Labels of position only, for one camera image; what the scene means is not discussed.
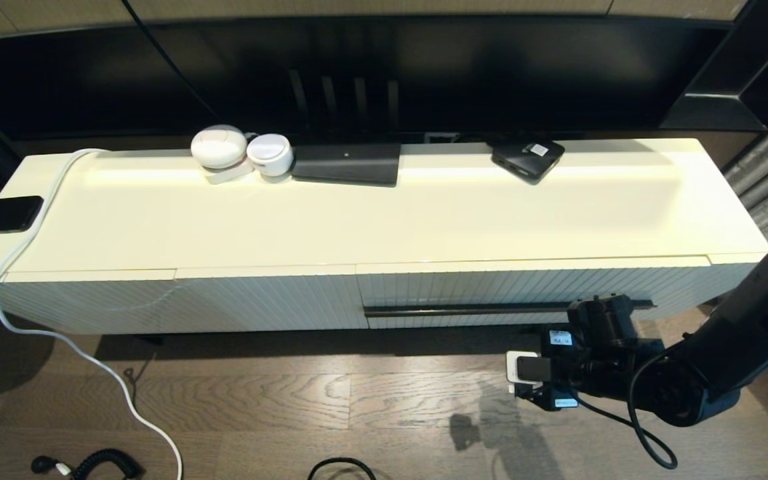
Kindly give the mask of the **thin dark metal rod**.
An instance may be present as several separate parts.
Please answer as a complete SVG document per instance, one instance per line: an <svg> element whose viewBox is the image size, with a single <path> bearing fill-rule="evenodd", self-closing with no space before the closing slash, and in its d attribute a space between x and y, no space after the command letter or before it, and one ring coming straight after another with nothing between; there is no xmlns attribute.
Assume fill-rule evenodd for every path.
<svg viewBox="0 0 768 480"><path fill-rule="evenodd" d="M573 303L500 303L364 307L365 318L414 318L481 314L564 313Z"/></svg>

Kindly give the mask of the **black shelf unit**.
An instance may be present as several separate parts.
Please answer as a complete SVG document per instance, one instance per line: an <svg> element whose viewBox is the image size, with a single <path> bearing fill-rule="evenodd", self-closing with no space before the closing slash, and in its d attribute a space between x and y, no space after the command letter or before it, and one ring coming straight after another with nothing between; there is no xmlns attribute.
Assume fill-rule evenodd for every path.
<svg viewBox="0 0 768 480"><path fill-rule="evenodd" d="M659 128L668 131L768 131L768 0L748 0L738 18Z"/></svg>

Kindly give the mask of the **white TV cabinet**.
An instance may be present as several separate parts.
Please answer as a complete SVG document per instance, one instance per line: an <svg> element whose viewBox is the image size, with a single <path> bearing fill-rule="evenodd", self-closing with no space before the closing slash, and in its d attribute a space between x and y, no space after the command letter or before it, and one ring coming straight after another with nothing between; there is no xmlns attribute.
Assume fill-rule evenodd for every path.
<svg viewBox="0 0 768 480"><path fill-rule="evenodd" d="M74 335L543 324L566 313L367 319L359 277L704 257L718 297L768 254L698 140L563 146L536 185L482 145L404 146L394 187L259 174L210 185L183 150L86 155L10 265L0 304Z"/></svg>

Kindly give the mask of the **large white round device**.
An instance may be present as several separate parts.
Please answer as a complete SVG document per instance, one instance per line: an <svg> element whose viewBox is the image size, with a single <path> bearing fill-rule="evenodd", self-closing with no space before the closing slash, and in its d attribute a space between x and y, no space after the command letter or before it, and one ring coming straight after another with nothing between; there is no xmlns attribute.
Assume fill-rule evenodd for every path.
<svg viewBox="0 0 768 480"><path fill-rule="evenodd" d="M248 140L231 125L212 125L194 136L190 153L203 168L230 168L243 161Z"/></svg>

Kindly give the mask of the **flat black rectangular box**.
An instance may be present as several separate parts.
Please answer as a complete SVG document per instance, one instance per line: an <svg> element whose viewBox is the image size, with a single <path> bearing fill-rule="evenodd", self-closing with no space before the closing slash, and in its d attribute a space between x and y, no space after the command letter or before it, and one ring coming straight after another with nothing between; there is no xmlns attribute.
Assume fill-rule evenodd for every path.
<svg viewBox="0 0 768 480"><path fill-rule="evenodd" d="M394 187L402 145L302 145L295 148L291 175L299 181Z"/></svg>

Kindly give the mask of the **white ribbed drawer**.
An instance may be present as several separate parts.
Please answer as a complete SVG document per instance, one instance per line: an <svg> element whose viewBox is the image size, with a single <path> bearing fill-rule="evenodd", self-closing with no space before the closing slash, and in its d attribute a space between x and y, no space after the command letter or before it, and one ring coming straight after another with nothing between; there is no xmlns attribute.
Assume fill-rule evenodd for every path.
<svg viewBox="0 0 768 480"><path fill-rule="evenodd" d="M458 271L366 273L359 277L366 307L563 303L625 294L653 308L632 314L634 322L685 312L717 295L704 257L657 259L559 259L462 264Z"/></svg>

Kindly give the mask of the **black television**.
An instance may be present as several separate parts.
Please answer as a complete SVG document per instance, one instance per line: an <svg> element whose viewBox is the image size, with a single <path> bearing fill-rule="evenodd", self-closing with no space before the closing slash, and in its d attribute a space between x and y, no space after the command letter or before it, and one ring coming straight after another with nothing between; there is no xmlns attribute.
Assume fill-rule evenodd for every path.
<svg viewBox="0 0 768 480"><path fill-rule="evenodd" d="M0 39L15 141L188 133L386 137L656 127L726 36L689 19L161 22Z"/></svg>

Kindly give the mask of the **small black box white label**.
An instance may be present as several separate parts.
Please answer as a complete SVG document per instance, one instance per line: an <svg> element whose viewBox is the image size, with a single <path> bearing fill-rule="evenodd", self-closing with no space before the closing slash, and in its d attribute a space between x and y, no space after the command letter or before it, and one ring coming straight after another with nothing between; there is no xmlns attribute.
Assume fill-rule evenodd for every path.
<svg viewBox="0 0 768 480"><path fill-rule="evenodd" d="M499 167L530 183L539 183L557 166L566 149L546 139L524 139L497 143L491 160Z"/></svg>

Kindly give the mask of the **small white round device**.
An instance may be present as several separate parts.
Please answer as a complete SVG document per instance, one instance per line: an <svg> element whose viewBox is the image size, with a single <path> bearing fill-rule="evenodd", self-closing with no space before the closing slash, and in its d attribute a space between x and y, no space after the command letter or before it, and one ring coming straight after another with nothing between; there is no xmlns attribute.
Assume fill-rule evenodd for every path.
<svg viewBox="0 0 768 480"><path fill-rule="evenodd" d="M248 142L246 155L254 168L265 177L280 177L288 174L295 161L293 147L280 134L256 136Z"/></svg>

